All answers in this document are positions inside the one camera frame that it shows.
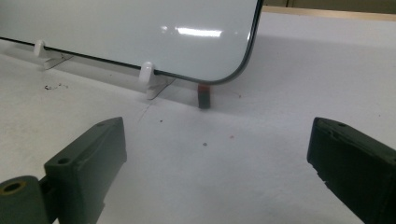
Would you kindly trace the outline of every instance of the dark spot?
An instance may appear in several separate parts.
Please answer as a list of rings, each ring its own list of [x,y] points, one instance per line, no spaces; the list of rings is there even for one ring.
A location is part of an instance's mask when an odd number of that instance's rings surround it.
[[[13,183],[4,188],[4,192],[11,192],[21,187],[20,183]]]
[[[68,162],[70,162],[70,159],[68,159],[68,158],[63,158],[63,159],[60,159],[60,160],[58,160],[58,164],[67,164]]]

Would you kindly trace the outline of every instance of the white plastic clip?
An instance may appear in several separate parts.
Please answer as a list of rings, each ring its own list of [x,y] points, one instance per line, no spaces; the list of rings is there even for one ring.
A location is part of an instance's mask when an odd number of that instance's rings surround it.
[[[49,58],[48,61],[44,62],[44,69],[48,70],[64,61],[71,59],[73,56],[69,54],[63,54],[51,50],[45,50],[45,43],[42,40],[35,42],[35,56],[38,58]]]
[[[157,97],[174,80],[174,77],[154,75],[154,65],[150,62],[143,63],[140,70],[139,81],[148,87],[146,90],[148,100]]]

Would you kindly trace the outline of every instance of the glossy white panel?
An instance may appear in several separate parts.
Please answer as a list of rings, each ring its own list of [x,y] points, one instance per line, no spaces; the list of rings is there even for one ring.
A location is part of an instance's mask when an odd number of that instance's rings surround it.
[[[221,80],[240,66],[257,0],[2,0],[0,37]]]

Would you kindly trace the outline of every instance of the white work surface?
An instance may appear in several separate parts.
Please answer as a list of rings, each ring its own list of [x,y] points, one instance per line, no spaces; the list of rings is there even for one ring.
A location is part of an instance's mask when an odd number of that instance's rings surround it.
[[[30,47],[2,41],[0,180],[41,178],[93,124],[122,116],[128,162],[99,223],[361,223],[306,151],[314,117],[396,147],[395,39],[395,22],[265,13],[247,69],[213,87],[206,111],[196,84],[147,101],[138,71],[74,58],[43,72]]]

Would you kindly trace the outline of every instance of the scratch mark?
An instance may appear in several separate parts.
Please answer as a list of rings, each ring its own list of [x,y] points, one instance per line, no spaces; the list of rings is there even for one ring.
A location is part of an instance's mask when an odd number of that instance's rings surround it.
[[[145,117],[146,113],[148,112],[149,108],[151,107],[152,104],[149,104],[148,106],[146,106],[145,111],[143,111],[143,114],[140,116],[139,120],[137,121],[137,123],[140,122],[140,120],[142,120],[143,117]]]

